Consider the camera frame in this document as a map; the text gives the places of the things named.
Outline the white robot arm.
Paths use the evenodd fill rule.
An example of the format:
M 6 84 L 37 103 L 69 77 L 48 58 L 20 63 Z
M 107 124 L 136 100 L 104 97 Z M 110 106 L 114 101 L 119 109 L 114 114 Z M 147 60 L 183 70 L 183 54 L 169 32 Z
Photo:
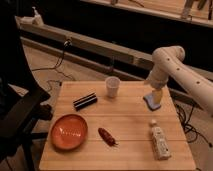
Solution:
M 154 66 L 147 81 L 155 89 L 163 88 L 172 77 L 209 114 L 213 115 L 213 82 L 182 63 L 181 46 L 160 47 L 153 51 Z

